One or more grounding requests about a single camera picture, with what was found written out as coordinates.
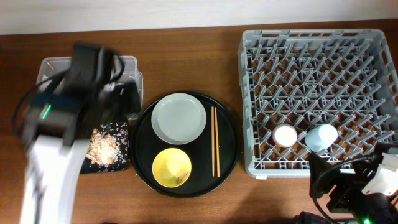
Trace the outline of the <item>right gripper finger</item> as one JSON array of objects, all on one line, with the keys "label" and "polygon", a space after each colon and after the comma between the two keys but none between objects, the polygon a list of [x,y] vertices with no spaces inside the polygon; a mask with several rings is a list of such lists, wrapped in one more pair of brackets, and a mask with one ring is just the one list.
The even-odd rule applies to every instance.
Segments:
[{"label": "right gripper finger", "polygon": [[382,156],[383,153],[398,155],[398,145],[378,142],[375,145],[374,153],[377,157]]},{"label": "right gripper finger", "polygon": [[341,174],[339,169],[335,169],[328,174],[321,175],[331,169],[333,165],[321,158],[315,152],[311,152],[308,158],[310,164],[310,191],[311,198],[321,198],[323,194],[328,194],[335,184],[335,179]]}]

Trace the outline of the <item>blue plastic cup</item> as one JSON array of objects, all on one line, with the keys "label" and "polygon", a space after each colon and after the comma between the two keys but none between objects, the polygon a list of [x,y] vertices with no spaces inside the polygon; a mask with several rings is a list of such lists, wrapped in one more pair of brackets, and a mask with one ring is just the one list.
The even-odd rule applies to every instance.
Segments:
[{"label": "blue plastic cup", "polygon": [[323,124],[310,130],[305,136],[307,147],[313,152],[318,152],[331,146],[337,139],[338,132],[330,124]]}]

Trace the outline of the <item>pink plastic cup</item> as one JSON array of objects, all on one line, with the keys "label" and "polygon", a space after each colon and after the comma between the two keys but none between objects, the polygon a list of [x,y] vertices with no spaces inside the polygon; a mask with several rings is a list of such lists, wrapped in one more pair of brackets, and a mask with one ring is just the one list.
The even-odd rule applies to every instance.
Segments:
[{"label": "pink plastic cup", "polygon": [[276,145],[287,148],[297,142],[298,135],[293,126],[281,124],[272,131],[272,138]]}]

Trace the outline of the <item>grey round plate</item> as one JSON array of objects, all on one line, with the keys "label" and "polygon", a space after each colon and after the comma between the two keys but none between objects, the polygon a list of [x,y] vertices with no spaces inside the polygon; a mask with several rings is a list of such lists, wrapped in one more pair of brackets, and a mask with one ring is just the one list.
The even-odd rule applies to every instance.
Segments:
[{"label": "grey round plate", "polygon": [[203,104],[187,93],[173,93],[161,98],[151,115],[151,125],[156,135],[174,145],[196,140],[204,131],[206,120]]}]

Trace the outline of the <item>yellow bowl with food scraps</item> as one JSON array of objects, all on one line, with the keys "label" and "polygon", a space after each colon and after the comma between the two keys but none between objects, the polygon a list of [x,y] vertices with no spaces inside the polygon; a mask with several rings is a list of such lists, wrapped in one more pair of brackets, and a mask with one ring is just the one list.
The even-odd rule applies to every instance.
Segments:
[{"label": "yellow bowl with food scraps", "polygon": [[192,163],[186,152],[177,148],[164,149],[152,163],[152,175],[163,187],[176,188],[190,177]]}]

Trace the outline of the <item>wooden chopstick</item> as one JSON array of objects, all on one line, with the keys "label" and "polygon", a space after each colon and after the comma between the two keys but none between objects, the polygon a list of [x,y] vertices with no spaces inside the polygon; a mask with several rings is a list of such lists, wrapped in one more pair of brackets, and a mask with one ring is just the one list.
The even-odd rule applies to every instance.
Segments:
[{"label": "wooden chopstick", "polygon": [[211,167],[212,167],[212,176],[215,176],[215,137],[214,137],[214,107],[211,107]]},{"label": "wooden chopstick", "polygon": [[215,150],[216,150],[216,168],[217,168],[217,177],[220,178],[220,146],[219,146],[219,134],[218,134],[218,113],[217,108],[214,108],[215,114]]}]

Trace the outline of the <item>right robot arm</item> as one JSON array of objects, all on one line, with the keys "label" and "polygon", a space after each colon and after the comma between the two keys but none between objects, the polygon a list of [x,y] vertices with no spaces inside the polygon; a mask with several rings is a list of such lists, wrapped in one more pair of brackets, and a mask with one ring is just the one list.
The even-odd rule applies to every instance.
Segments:
[{"label": "right robot arm", "polygon": [[391,202],[397,192],[397,145],[377,143],[372,153],[334,165],[311,152],[309,195],[325,221],[336,223],[318,203],[325,194],[331,213],[350,213],[358,223],[397,223]]}]

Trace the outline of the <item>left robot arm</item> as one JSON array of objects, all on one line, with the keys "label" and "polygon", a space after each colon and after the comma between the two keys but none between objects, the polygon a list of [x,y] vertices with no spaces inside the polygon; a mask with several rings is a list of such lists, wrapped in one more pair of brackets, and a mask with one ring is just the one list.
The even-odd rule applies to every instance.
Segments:
[{"label": "left robot arm", "polygon": [[140,112],[137,84],[123,80],[125,62],[111,48],[77,42],[70,66],[34,85],[12,120],[25,147],[21,223],[70,223],[81,167],[93,130]]}]

